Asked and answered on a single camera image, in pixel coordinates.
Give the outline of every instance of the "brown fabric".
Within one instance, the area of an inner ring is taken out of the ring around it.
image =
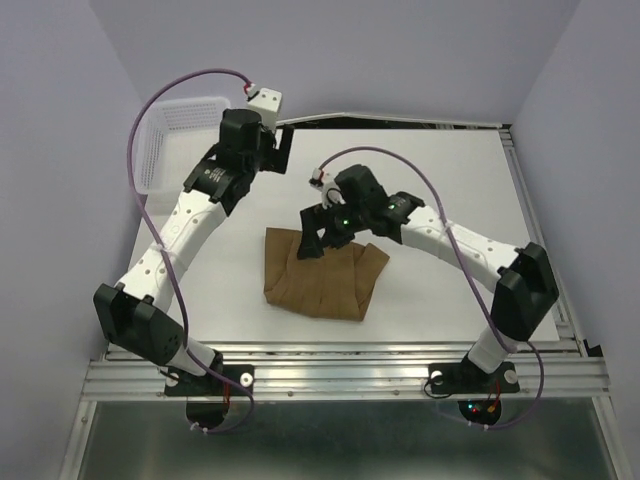
[[[295,230],[267,228],[267,302],[309,317],[363,320],[389,256],[374,245],[350,243],[326,249],[322,258],[301,261],[300,238]]]

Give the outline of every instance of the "white wall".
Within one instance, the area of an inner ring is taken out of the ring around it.
[[[0,10],[0,478],[52,479],[101,344],[93,291],[135,236],[139,99],[86,0]]]
[[[640,476],[640,3],[582,0],[513,128]]]
[[[90,1],[141,98],[186,72],[226,66],[285,92],[289,118],[357,110],[508,123],[578,4]],[[232,82],[182,92],[231,96],[240,92]]]

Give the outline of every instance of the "tabletop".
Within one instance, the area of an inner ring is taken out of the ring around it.
[[[201,155],[216,140],[213,132],[206,131],[176,139],[185,142],[185,152],[195,152],[176,160],[195,164],[195,154]],[[524,246],[530,240],[497,131],[300,130],[294,135],[287,174],[260,173],[250,194],[206,241],[182,279],[194,338],[305,343],[472,342],[478,338],[486,322],[459,269],[365,232],[356,241],[374,243],[391,260],[376,283],[364,321],[306,318],[266,303],[265,229],[299,229],[299,211],[320,199],[308,185],[312,170],[331,154],[358,145],[383,147],[414,162],[435,185],[450,220],[496,241]],[[172,151],[180,149],[174,145]],[[435,206],[415,173],[390,157],[352,153],[327,171],[337,174],[355,163],[369,166],[388,194],[407,191]],[[154,207],[153,195],[147,205],[154,223],[161,227],[168,212]],[[132,263],[150,242],[151,235],[141,224]],[[491,295],[480,289],[491,305]],[[169,314],[181,323],[176,302]],[[552,312],[532,338],[558,340]]]

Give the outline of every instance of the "purple cable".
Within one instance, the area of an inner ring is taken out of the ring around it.
[[[399,155],[397,153],[391,152],[389,150],[386,150],[386,149],[380,148],[380,147],[371,147],[371,146],[352,147],[352,148],[347,148],[346,150],[342,150],[342,151],[340,151],[338,153],[335,153],[335,154],[331,155],[324,162],[322,162],[322,164],[320,164],[320,167],[319,167],[320,170],[324,170],[324,168],[327,165],[329,165],[331,162],[333,162],[336,158],[342,157],[343,155],[346,155],[348,153],[353,153],[353,152],[377,152],[377,153],[382,153],[384,155],[388,155],[390,157],[393,157],[396,160],[399,160],[402,163],[404,163],[405,165],[407,165],[411,170],[413,170],[420,177],[420,179],[424,182],[424,184],[427,186],[427,188],[431,191],[431,195],[433,195],[433,198],[436,201],[436,205],[438,206],[438,214],[440,215],[440,220],[442,221],[443,225],[447,224],[447,222],[448,222],[447,214],[444,211],[444,205],[442,204],[442,200],[440,199],[440,195],[438,195],[438,192],[436,191],[436,188],[429,181],[429,179],[426,177],[426,175],[424,173],[422,173],[422,171],[413,162],[411,162],[410,160],[406,159],[402,155]],[[495,323],[493,323],[493,319],[491,318],[491,313],[489,313],[489,309],[485,305],[484,300],[482,299],[482,296],[480,295],[480,291],[478,290],[478,287],[475,284],[475,281],[473,280],[473,276],[471,275],[471,272],[469,271],[469,267],[467,266],[467,262],[464,260],[462,252],[460,251],[460,247],[458,245],[458,241],[456,240],[455,236],[453,235],[453,232],[451,232],[450,228],[447,228],[446,232],[447,232],[447,236],[449,237],[449,242],[451,243],[451,247],[453,248],[453,253],[455,254],[456,259],[458,260],[458,263],[460,264],[460,270],[462,270],[462,273],[464,274],[464,277],[467,280],[467,283],[469,284],[469,287],[471,288],[471,291],[473,292],[473,296],[476,298],[476,301],[478,302],[478,305],[480,305],[480,309],[482,310],[482,313],[484,314],[484,317],[487,320],[487,323],[489,324],[489,328],[491,328],[491,331],[495,335],[496,340],[498,341],[500,346],[506,352],[515,353],[516,350],[509,348],[504,343],[504,340],[502,339],[502,335],[498,331]],[[542,390],[544,388],[544,365],[543,365],[543,362],[542,362],[542,357],[540,356],[540,352],[538,352],[536,347],[531,342],[527,342],[527,345],[529,345],[529,347],[533,351],[534,355],[538,359],[538,364],[540,365],[540,387],[538,388],[538,393],[537,393],[536,397],[534,398],[533,404],[531,405],[529,410],[527,410],[522,416],[520,416],[520,417],[518,417],[518,418],[516,418],[516,419],[514,419],[514,420],[512,420],[510,422],[507,422],[505,424],[501,424],[501,425],[498,425],[498,426],[489,426],[488,428],[491,429],[491,430],[501,430],[501,429],[508,428],[510,426],[513,426],[513,425],[516,425],[516,424],[520,423],[527,416],[529,416],[529,414],[531,412],[533,412],[537,408],[537,405],[538,405],[538,403],[540,401],[540,398],[542,397]]]
[[[153,236],[154,241],[160,245],[162,248],[160,249],[160,255],[162,255],[162,260],[164,261],[165,266],[167,267],[167,276],[169,277],[169,281],[171,282],[171,286],[173,287],[173,291],[176,294],[176,300],[178,301],[178,305],[180,307],[180,313],[182,315],[182,324],[183,324],[183,329],[184,329],[184,338],[183,338],[183,346],[185,349],[185,352],[187,353],[187,355],[189,355],[189,357],[191,358],[191,360],[194,361],[194,363],[196,365],[198,365],[200,368],[202,368],[206,373],[208,373],[209,375],[211,375],[212,377],[214,377],[216,380],[224,382],[228,385],[230,385],[231,387],[235,388],[236,390],[240,391],[243,395],[246,395],[249,398],[249,411],[247,412],[247,414],[237,423],[230,425],[229,427],[225,427],[225,428],[217,428],[217,429],[212,429],[212,430],[208,430],[206,433],[223,433],[223,432],[228,432],[230,430],[233,430],[237,427],[239,427],[240,425],[242,425],[243,423],[245,423],[247,421],[247,419],[251,416],[251,414],[253,413],[253,410],[255,408],[255,402],[253,399],[253,395],[251,394],[251,392],[244,388],[242,385],[240,385],[237,382],[234,382],[233,380],[228,379],[227,377],[225,377],[224,375],[220,375],[218,372],[212,370],[211,368],[209,368],[207,365],[205,365],[204,363],[202,363],[192,352],[191,350],[189,350],[189,317],[187,315],[187,307],[184,301],[184,296],[182,295],[182,291],[180,290],[180,285],[178,282],[178,277],[176,276],[176,272],[173,269],[173,265],[171,264],[171,259],[169,258],[169,255],[167,254],[167,252],[164,250],[164,242],[162,241],[162,238],[160,237],[160,232],[158,232],[158,229],[155,227],[155,225],[153,224],[153,222],[151,221],[151,217],[149,216],[149,214],[147,213],[147,210],[144,207],[144,201],[143,201],[143,196],[140,195],[138,193],[138,191],[136,190],[136,183],[135,183],[135,179],[134,179],[134,175],[133,175],[133,143],[136,137],[136,132],[138,131],[138,128],[140,127],[140,122],[142,122],[142,117],[144,117],[145,113],[147,113],[147,110],[149,110],[149,108],[151,107],[151,105],[153,105],[153,103],[158,100],[158,98],[160,98],[162,95],[164,95],[168,90],[172,89],[173,87],[175,87],[176,85],[179,85],[183,82],[186,82],[187,80],[191,80],[192,78],[195,77],[200,77],[202,75],[209,75],[209,74],[214,74],[214,73],[218,73],[218,74],[222,74],[222,75],[230,75],[233,77],[237,77],[241,80],[243,80],[245,82],[245,87],[248,85],[251,85],[251,81],[249,80],[249,78],[246,75],[243,75],[240,72],[237,72],[235,70],[229,70],[226,68],[208,68],[205,70],[198,70],[197,72],[192,72],[189,73],[187,75],[184,75],[180,78],[175,79],[173,82],[168,83],[167,85],[165,85],[164,87],[162,87],[160,90],[158,90],[156,93],[154,93],[151,98],[149,100],[147,100],[147,102],[142,106],[142,108],[140,109],[140,112],[138,113],[138,115],[136,116],[135,120],[133,121],[133,125],[131,126],[131,131],[129,132],[129,141],[127,142],[127,175],[129,178],[129,187],[131,188],[131,192],[133,193],[133,197],[136,201],[136,205],[138,206],[138,210],[140,210],[140,214],[142,215],[142,219],[144,220],[144,223],[146,223],[147,227],[149,227],[149,231],[151,232],[151,235]]]

